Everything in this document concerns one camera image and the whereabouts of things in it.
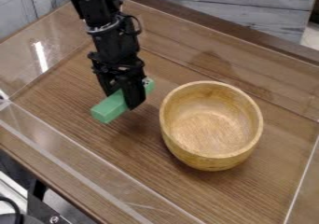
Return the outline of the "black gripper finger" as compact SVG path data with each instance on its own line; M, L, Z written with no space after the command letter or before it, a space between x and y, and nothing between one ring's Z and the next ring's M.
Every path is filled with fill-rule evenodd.
M110 96L121 89L121 83L118 81L121 72L117 70L98 70L95 74L103 88L103 92L107 96Z
M123 99L130 110L134 110L146 100L146 90L142 76L121 76Z

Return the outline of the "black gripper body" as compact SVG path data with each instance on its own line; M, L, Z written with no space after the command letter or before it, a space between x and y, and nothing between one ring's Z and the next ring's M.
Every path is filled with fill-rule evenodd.
M117 70L121 76L142 76L143 61L139 57L141 30L133 21L111 21L106 24L91 24L87 26L97 50L87 55L93 62L94 73L98 70Z

